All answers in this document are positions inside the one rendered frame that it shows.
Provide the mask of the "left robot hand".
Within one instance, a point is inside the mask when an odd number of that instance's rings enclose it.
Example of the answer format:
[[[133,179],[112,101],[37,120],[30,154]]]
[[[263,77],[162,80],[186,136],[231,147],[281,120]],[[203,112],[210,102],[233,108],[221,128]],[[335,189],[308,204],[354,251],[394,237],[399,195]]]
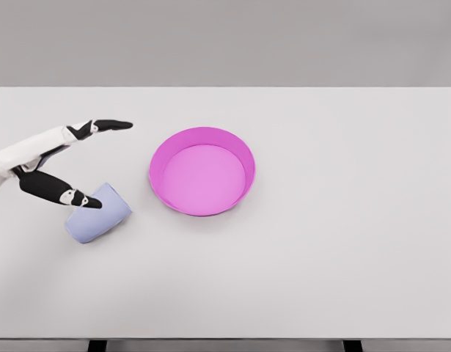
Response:
[[[132,122],[119,120],[88,120],[75,125],[61,125],[30,136],[0,150],[0,187],[16,177],[20,190],[46,201],[80,208],[101,209],[102,202],[72,187],[69,183],[40,168],[44,163],[94,134],[122,131],[133,127]]]

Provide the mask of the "pale blue cup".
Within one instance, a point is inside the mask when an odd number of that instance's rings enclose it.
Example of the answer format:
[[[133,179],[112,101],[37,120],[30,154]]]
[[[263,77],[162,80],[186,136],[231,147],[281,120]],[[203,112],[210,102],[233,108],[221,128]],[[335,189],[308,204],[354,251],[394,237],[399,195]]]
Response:
[[[79,243],[89,243],[115,228],[132,214],[132,209],[119,193],[104,183],[92,195],[102,208],[76,208],[65,222],[67,232]]]

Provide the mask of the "pink plate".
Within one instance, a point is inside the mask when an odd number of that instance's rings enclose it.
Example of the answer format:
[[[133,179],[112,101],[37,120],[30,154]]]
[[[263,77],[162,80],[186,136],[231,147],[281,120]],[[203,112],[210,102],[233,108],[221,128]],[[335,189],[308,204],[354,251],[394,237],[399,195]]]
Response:
[[[249,146],[229,131],[195,127],[177,132],[154,152],[148,177],[157,198],[190,216],[214,216],[249,193],[256,161]]]

